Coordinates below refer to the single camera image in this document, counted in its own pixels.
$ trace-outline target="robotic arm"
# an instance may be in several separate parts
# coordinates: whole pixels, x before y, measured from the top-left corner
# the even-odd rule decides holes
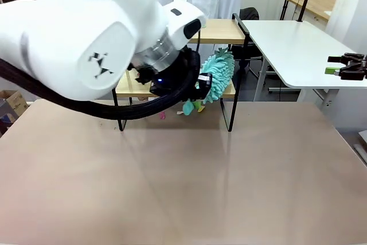
[[[0,9],[0,76],[28,90],[32,78],[38,80],[45,86],[39,90],[56,92],[71,109],[90,109],[91,103],[76,101],[110,92],[130,64],[142,83],[160,74],[171,78],[164,81],[173,91],[184,86],[190,71],[195,70],[197,79],[200,58],[185,47],[206,18],[187,2],[163,7],[157,0],[19,0]],[[14,20],[17,24],[9,26]],[[193,87],[196,80],[190,82]],[[104,108],[102,113],[111,111],[98,108],[101,112]],[[114,112],[103,117],[125,118]]]

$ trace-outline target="wooden board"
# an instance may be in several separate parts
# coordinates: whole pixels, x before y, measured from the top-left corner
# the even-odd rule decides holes
[[[157,96],[150,93],[151,83],[141,84],[135,79],[137,78],[136,71],[126,71],[125,75],[122,77],[118,86],[116,87],[116,94],[118,97],[128,98],[128,97],[152,97]],[[233,82],[230,83],[228,88],[224,91],[224,99],[233,99],[235,97],[236,89]]]
[[[230,134],[218,103],[177,110],[120,133],[36,101],[0,138],[0,243],[367,240],[367,168],[313,104],[238,103]]]
[[[201,29],[201,44],[239,44],[242,45],[245,35],[233,20],[208,20],[206,27]],[[196,34],[190,43],[197,43]]]
[[[288,0],[293,4],[302,6],[304,0]],[[320,17],[320,19],[329,21],[330,16],[326,14],[326,11],[333,11],[336,0],[309,0],[306,10]]]

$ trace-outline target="box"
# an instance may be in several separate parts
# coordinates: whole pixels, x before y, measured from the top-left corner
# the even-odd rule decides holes
[[[0,92],[0,137],[27,110],[28,105],[19,91]]]

